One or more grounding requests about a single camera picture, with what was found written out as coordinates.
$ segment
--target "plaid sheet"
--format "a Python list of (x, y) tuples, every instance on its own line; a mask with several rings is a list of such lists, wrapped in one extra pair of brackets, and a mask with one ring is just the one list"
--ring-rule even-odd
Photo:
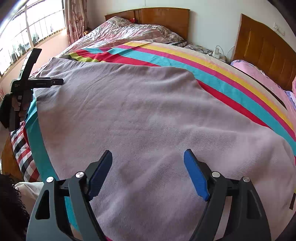
[(10, 133), (12, 149), (25, 182), (40, 182), (41, 177), (25, 138), (26, 129), (24, 126), (25, 122), (23, 121), (18, 130)]

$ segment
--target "human hair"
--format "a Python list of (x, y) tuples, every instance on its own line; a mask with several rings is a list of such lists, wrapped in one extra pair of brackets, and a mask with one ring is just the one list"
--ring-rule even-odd
[(0, 216), (1, 236), (3, 240), (26, 239), (26, 231), (30, 216), (22, 203), (21, 193), (15, 189), (15, 183), (12, 178), (0, 174)]

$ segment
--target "blue gripper pad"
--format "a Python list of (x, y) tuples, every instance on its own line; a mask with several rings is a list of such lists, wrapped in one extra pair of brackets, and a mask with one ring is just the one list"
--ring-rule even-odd
[(92, 200), (97, 196), (112, 166), (112, 153), (109, 151), (89, 180), (88, 197)]
[(198, 196), (201, 196), (205, 201), (209, 200), (210, 194), (207, 190), (207, 180), (196, 163), (195, 156), (189, 150), (184, 152), (184, 164), (187, 168), (191, 181), (195, 187)]

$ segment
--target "wooden headboard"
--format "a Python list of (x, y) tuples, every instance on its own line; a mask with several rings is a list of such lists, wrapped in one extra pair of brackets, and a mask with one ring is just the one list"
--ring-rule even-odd
[(167, 27), (187, 40), (190, 9), (175, 7), (148, 7), (105, 15), (106, 21), (114, 16), (131, 19), (139, 24), (158, 24)]
[(296, 76), (295, 51), (271, 28), (242, 14), (232, 60), (243, 59), (284, 90), (292, 89)]

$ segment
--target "black clamp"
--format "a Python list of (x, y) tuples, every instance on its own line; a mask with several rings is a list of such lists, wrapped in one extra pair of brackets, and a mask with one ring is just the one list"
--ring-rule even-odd
[(107, 150), (99, 161), (69, 179), (48, 177), (32, 211), (26, 240), (78, 240), (73, 237), (67, 216), (65, 197), (69, 196), (83, 240), (107, 241), (89, 201), (99, 194), (111, 165), (112, 153)]
[[(271, 241), (270, 229), (260, 198), (248, 177), (227, 179), (212, 172), (206, 163), (196, 159), (190, 149), (184, 153), (184, 163), (198, 195), (207, 201), (190, 241), (213, 241), (217, 232), (226, 196), (232, 196), (231, 209), (221, 241)], [(84, 172), (56, 181), (47, 178), (31, 214), (27, 241), (70, 241), (73, 237), (65, 197), (69, 196), (73, 212), (84, 241), (107, 241), (89, 201), (99, 194), (112, 165), (112, 154), (105, 151), (98, 162)]]
[(29, 78), (33, 65), (36, 63), (42, 49), (34, 48), (26, 56), (22, 65), (19, 78), (12, 80), (10, 92), (16, 96), (18, 108), (11, 107), (9, 114), (9, 131), (15, 131), (20, 128), (19, 112), (24, 102), (31, 101), (32, 89), (50, 88), (53, 85), (62, 85), (63, 79), (52, 79), (49, 77)]
[(197, 194), (207, 202), (190, 241), (213, 241), (226, 196), (232, 196), (231, 209), (224, 236), (220, 241), (271, 241), (267, 217), (258, 193), (248, 177), (240, 180), (225, 178), (212, 172), (188, 149), (184, 163)]

